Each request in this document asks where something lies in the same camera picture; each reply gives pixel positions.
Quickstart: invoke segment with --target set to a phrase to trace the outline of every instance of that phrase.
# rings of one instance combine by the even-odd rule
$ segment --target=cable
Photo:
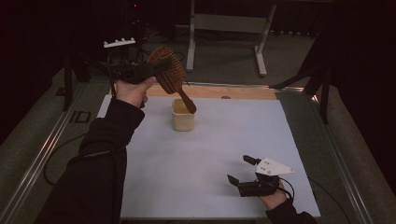
[[[288,183],[288,185],[291,187],[292,195],[291,195],[287,190],[285,190],[285,189],[282,189],[282,188],[280,188],[280,187],[277,187],[277,189],[279,189],[279,190],[281,190],[281,191],[284,191],[285,193],[287,193],[287,194],[289,195],[289,198],[290,198],[290,199],[294,200],[294,187],[293,187],[293,185],[292,185],[289,181],[287,181],[286,179],[284,179],[284,178],[282,178],[282,177],[280,177],[279,179],[281,179],[281,180],[285,181],[286,183]]]
[[[111,76],[111,69],[110,69],[110,63],[111,63],[111,56],[113,53],[115,53],[116,50],[112,50],[108,53],[107,55],[107,72],[108,72],[108,80],[110,81],[110,88],[111,88],[111,94],[113,95],[113,97],[116,97],[116,89],[114,87],[115,84],[115,80],[114,78]]]
[[[324,187],[322,187],[317,181],[315,181],[311,177],[308,177],[308,179],[310,181],[314,182],[316,185],[318,185],[321,189],[323,189],[335,201],[335,203],[338,205],[338,207],[341,209],[341,211],[343,212],[344,216],[346,217],[347,223],[350,224],[351,222],[349,220],[349,217],[347,216],[347,212],[344,210],[344,208],[341,206],[341,204],[339,202],[337,202],[337,200],[335,200],[335,198],[330,194],[330,192],[327,191]]]
[[[142,49],[142,46],[145,42],[147,42],[153,35],[158,34],[158,32],[154,32],[152,34],[147,35],[146,37],[142,38],[142,41],[139,43],[136,43],[136,59],[139,60],[140,62],[144,61],[144,54],[150,55],[150,52],[147,50]]]
[[[166,37],[166,36],[163,36],[163,35],[160,35],[160,34],[161,34],[160,32],[156,32],[156,33],[150,35],[148,37],[147,41],[154,42],[154,43],[161,43],[161,42],[165,42],[165,41],[169,40],[169,37]]]
[[[52,156],[53,156],[61,147],[64,147],[65,145],[67,145],[67,144],[69,144],[69,143],[71,143],[71,142],[73,142],[73,141],[75,141],[75,140],[77,140],[77,139],[79,139],[80,137],[83,137],[83,136],[85,136],[85,135],[86,135],[86,133],[81,134],[81,135],[79,135],[79,136],[76,136],[76,137],[74,137],[74,138],[72,138],[72,139],[69,139],[69,140],[65,141],[64,143],[60,144],[58,147],[56,147],[55,149],[52,150],[52,152],[50,153],[49,158],[47,159],[46,163],[44,164],[44,168],[43,168],[43,176],[44,176],[44,179],[45,179],[49,184],[51,184],[52,186],[55,186],[55,183],[53,183],[52,181],[50,181],[49,178],[47,177],[47,166],[48,166],[48,164],[49,164],[50,159],[52,158]]]
[[[190,30],[189,28],[186,28],[186,29],[180,31],[178,34],[176,34],[176,36],[182,36],[182,35],[184,35],[186,33],[187,33],[187,35],[189,35],[190,34],[189,30]]]

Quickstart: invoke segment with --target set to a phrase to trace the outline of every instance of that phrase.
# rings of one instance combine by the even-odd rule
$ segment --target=hairbrush
[[[149,55],[147,63],[156,63],[166,59],[171,59],[172,66],[169,69],[159,71],[155,75],[157,81],[160,83],[161,87],[166,93],[172,94],[177,92],[189,112],[194,114],[197,110],[197,107],[182,88],[183,83],[186,80],[186,71],[176,57],[175,53],[166,46],[159,46]]]

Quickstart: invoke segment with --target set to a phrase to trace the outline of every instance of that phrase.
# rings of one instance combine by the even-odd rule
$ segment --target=metal stand
[[[308,80],[308,83],[305,85],[303,92],[306,95],[315,95],[319,90],[320,86],[322,87],[319,114],[323,119],[323,122],[328,124],[329,122],[327,121],[327,103],[329,101],[331,75],[332,75],[332,70],[330,67],[324,69],[323,67],[316,66],[309,68],[303,72],[299,72],[296,76],[291,77],[279,84],[269,86],[269,88],[281,90],[288,87],[290,84],[299,81],[305,77],[311,77]]]
[[[276,5],[271,6],[267,18],[248,18],[235,16],[207,15],[195,14],[195,0],[191,0],[191,17],[190,17],[190,44],[187,55],[186,70],[192,71],[195,54],[195,29],[232,31],[262,34],[262,41],[259,46],[255,46],[255,55],[257,65],[259,66],[260,76],[265,77],[267,71],[265,69],[264,59],[262,57],[262,49],[267,39],[271,22],[274,17]]]
[[[70,46],[65,47],[64,51],[64,88],[57,95],[64,96],[64,109],[66,111],[73,102],[73,71],[79,81],[88,82],[91,75],[88,73],[86,63],[105,72],[106,68],[101,64],[89,59],[82,53],[76,53]]]

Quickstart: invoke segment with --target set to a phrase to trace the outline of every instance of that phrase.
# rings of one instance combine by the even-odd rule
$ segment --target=metal frame
[[[64,128],[66,127],[71,117],[76,101],[78,100],[78,97],[81,95],[82,91],[83,88],[81,87],[81,85],[78,85],[77,90],[75,92],[76,100],[70,106],[68,106],[68,109],[64,111],[62,115],[59,117],[54,128],[49,134],[49,137],[45,141],[43,147],[36,155],[32,164],[26,170],[23,178],[21,179],[20,184],[15,189],[12,197],[10,198],[5,209],[2,211],[0,215],[1,224],[12,223],[15,216],[20,211],[24,201],[28,197],[33,185],[35,184],[35,181],[41,174],[41,171],[47,159],[49,158],[52,150],[55,148],[56,143],[58,142],[59,138],[64,132]]]
[[[300,93],[305,94],[303,88],[293,88],[293,87],[286,87],[282,90],[274,90],[275,92],[288,92],[288,93]],[[355,210],[356,217],[361,224],[372,224],[373,219],[370,216],[370,213],[367,209],[363,198],[361,197],[361,193],[358,190],[357,184],[355,183],[352,174],[349,172],[347,167],[347,163],[345,162],[339,147],[337,146],[334,137],[332,136],[332,131],[328,123],[322,119],[322,116],[319,114],[320,110],[320,102],[315,95],[307,95],[309,100],[309,104],[313,110],[318,111],[315,113],[314,119],[318,123],[318,126],[321,128],[323,135],[326,137],[329,145],[330,145],[330,153],[332,154],[332,160],[334,161],[334,166],[340,175],[341,180],[343,181],[344,187],[346,189],[346,193],[349,197],[349,200]]]
[[[202,30],[218,30],[218,31],[234,31],[262,34],[262,41],[259,46],[254,47],[259,74],[261,77],[267,75],[265,69],[264,58],[262,57],[262,49],[270,31],[271,22],[276,11],[276,5],[272,5],[267,18],[248,18],[221,15],[195,14],[195,0],[191,0],[191,17],[190,17],[190,44],[187,54],[186,70],[191,72],[194,64],[195,40],[194,31]]]

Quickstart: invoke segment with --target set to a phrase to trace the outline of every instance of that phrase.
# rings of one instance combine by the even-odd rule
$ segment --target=small container
[[[194,128],[194,114],[190,113],[182,99],[172,102],[173,129],[186,132]]]

